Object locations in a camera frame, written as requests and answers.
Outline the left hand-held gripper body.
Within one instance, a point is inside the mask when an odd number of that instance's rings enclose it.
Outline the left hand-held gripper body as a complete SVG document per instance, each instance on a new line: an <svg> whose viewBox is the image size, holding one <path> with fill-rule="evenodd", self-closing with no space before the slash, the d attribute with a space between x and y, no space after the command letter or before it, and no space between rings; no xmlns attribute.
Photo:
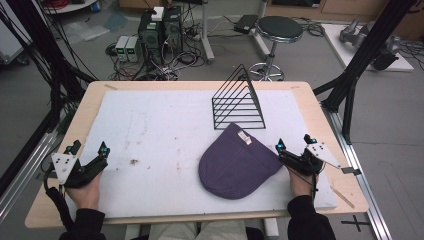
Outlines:
<svg viewBox="0 0 424 240"><path fill-rule="evenodd" d="M65 188L86 186L108 165L107 154L99 154L84 166L75 155L53 153L51 158L59 183Z"/></svg>

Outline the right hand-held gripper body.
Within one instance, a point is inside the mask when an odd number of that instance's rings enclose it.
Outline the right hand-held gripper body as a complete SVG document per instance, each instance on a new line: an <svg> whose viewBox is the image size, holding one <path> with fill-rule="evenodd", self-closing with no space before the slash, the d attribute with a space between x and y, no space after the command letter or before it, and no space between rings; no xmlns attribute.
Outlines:
<svg viewBox="0 0 424 240"><path fill-rule="evenodd" d="M304 152L298 156L287 150L278 153L279 160L289 168L296 170L302 175L311 176L319 174L324 164L329 164L336 169L341 167L336 157L331 153L324 142L307 144Z"/></svg>

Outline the purple knit beanie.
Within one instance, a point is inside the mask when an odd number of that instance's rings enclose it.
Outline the purple knit beanie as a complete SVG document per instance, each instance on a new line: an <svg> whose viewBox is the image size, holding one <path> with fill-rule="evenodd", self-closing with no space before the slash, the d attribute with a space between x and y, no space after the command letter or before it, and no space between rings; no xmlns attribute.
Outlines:
<svg viewBox="0 0 424 240"><path fill-rule="evenodd" d="M202 155L198 174L207 191L237 200L253 193L282 166L277 154L231 123Z"/></svg>

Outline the person's right hand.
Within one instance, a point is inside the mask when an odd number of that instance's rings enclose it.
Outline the person's right hand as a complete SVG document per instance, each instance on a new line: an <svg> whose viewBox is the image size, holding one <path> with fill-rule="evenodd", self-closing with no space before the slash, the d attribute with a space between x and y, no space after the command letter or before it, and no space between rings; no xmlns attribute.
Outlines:
<svg viewBox="0 0 424 240"><path fill-rule="evenodd" d="M311 176L305 176L292 168L288 169L290 176L290 188L294 197L311 196L313 193L313 180Z"/></svg>

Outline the person's left hand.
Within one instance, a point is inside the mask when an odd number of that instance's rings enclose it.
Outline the person's left hand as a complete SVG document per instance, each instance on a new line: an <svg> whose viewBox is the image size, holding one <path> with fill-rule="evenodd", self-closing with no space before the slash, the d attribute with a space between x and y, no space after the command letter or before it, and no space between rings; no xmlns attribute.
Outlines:
<svg viewBox="0 0 424 240"><path fill-rule="evenodd" d="M89 184L78 188L67 188L66 192L79 209L98 209L100 199L100 180L99 173Z"/></svg>

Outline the thin wooden stick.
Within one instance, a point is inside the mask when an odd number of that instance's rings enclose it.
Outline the thin wooden stick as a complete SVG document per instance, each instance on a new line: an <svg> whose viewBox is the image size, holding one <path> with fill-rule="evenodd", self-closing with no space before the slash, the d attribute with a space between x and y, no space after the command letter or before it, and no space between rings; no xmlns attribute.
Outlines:
<svg viewBox="0 0 424 240"><path fill-rule="evenodd" d="M333 190L333 192L340 197L348 206L350 206L352 209L355 208L355 205L347 198L345 197L340 191L338 191L336 188L331 186L331 189Z"/></svg>

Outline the white foam mat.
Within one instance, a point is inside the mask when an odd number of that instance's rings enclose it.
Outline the white foam mat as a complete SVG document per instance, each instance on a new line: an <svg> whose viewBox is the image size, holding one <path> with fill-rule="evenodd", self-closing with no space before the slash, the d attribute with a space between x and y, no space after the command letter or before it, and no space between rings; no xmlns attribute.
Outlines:
<svg viewBox="0 0 424 240"><path fill-rule="evenodd" d="M243 129L275 154L282 139L300 154L308 129L288 90L258 93L265 129ZM99 208L109 219L237 214L285 209L289 176L282 168L250 195L230 200L207 191L199 162L224 130L215 130L209 91L109 91L87 136L81 162L102 142L110 149Z"/></svg>

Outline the white platform board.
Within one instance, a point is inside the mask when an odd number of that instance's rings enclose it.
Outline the white platform board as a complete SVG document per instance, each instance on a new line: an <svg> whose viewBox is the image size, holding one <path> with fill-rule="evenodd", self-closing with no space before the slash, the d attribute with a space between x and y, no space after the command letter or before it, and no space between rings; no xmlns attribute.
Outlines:
<svg viewBox="0 0 424 240"><path fill-rule="evenodd" d="M340 31L345 28L345 25L322 24L322 27L325 30L326 39L331 43L339 61L346 67L355 55L356 48L351 43L342 43L339 40ZM413 70L412 65L403 56L397 53L396 57L397 60L386 68L386 71L411 72Z"/></svg>

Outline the grey bench power supply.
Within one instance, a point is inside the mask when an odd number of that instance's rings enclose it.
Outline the grey bench power supply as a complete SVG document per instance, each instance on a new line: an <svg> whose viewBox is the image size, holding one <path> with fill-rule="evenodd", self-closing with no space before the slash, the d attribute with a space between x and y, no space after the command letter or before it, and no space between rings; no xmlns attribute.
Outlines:
<svg viewBox="0 0 424 240"><path fill-rule="evenodd" d="M130 36L126 44L126 53L129 62L137 62L140 56L140 46L136 36Z"/></svg>
<svg viewBox="0 0 424 240"><path fill-rule="evenodd" d="M117 57L120 62L126 62L128 60L128 57L126 54L126 44L128 42L128 39L129 39L128 36L120 36L115 45Z"/></svg>

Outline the black round stool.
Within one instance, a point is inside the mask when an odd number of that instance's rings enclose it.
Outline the black round stool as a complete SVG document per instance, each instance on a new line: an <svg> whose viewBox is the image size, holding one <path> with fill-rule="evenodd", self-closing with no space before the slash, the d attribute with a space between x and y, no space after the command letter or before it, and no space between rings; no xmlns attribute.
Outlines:
<svg viewBox="0 0 424 240"><path fill-rule="evenodd" d="M299 41L303 35L302 26L288 17L265 16L258 21L257 30L261 37L272 42L272 47L265 62L256 63L248 69L250 76L257 81L272 81L274 78L283 81L284 72L274 64L277 45Z"/></svg>

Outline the person's legs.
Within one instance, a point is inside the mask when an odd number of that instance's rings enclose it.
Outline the person's legs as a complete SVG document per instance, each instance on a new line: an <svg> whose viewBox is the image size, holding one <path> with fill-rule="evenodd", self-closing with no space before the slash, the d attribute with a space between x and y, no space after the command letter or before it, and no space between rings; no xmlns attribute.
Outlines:
<svg viewBox="0 0 424 240"><path fill-rule="evenodd" d="M148 240L247 240L243 220L153 224Z"/></svg>

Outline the black computer tower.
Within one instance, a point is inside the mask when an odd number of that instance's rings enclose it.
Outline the black computer tower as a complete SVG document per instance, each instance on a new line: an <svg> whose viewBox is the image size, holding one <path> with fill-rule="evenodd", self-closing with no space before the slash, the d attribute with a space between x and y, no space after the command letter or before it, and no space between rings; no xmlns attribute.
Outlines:
<svg viewBox="0 0 424 240"><path fill-rule="evenodd" d="M138 35L141 41L145 58L153 60L156 64L162 64L162 46L164 43L164 28L160 21L151 19L152 11L145 11L140 20Z"/></svg>
<svg viewBox="0 0 424 240"><path fill-rule="evenodd" d="M179 54L183 51L181 15L182 9L180 6L167 8L164 12L163 23L168 51L174 54Z"/></svg>

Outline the black flat box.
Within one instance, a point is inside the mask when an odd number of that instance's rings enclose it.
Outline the black flat box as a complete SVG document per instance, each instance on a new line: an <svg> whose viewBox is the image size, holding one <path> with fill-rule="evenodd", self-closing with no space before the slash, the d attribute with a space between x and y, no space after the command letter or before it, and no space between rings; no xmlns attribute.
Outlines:
<svg viewBox="0 0 424 240"><path fill-rule="evenodd" d="M248 34L255 26L257 19L257 15L243 15L234 25L234 30L238 33Z"/></svg>

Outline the aluminium rail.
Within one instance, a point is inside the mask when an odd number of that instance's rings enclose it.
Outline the aluminium rail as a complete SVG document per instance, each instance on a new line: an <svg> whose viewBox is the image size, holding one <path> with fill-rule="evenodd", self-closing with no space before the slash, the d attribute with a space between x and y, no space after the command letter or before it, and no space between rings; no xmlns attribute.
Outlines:
<svg viewBox="0 0 424 240"><path fill-rule="evenodd" d="M53 149L59 133L56 130L45 133L39 140L32 142L27 152L19 160L23 164L18 168L16 175L6 190L0 195L0 225L7 218L25 188L39 169L42 160Z"/></svg>
<svg viewBox="0 0 424 240"><path fill-rule="evenodd" d="M342 119L338 113L332 113L327 109L323 110L330 127L342 149L342 152L347 160L349 167L352 169L352 174L356 177L361 191L367 200L368 210L366 215L370 222L376 240L393 240L383 215L379 209L378 203L372 193L371 187L367 181L366 175L362 169L359 158L352 145L342 134Z"/></svg>

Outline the black metal frame stand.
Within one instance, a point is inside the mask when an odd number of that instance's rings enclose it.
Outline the black metal frame stand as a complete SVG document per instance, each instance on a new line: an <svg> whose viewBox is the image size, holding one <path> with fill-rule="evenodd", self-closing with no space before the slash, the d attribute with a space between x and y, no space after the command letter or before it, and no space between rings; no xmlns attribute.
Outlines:
<svg viewBox="0 0 424 240"><path fill-rule="evenodd" d="M356 85L367 66L377 56L378 50L415 2L416 0L389 0L345 70L337 78L313 90L315 95L331 90L329 96L321 102L331 113L337 112L339 105L345 101L341 133L348 144L351 144L351 120Z"/></svg>
<svg viewBox="0 0 424 240"><path fill-rule="evenodd" d="M26 43L18 33L19 27L15 27L10 17L1 10L0 20L16 37L50 86L51 109L0 177L0 197L3 197L10 188L12 181L27 162L29 154L35 149L41 137L59 123L59 113L64 104L82 99L85 90L78 79L86 83L97 81L94 75L88 75L81 71L65 58L53 33L42 19L32 0L6 0L6 3L26 30L34 46L31 47Z"/></svg>

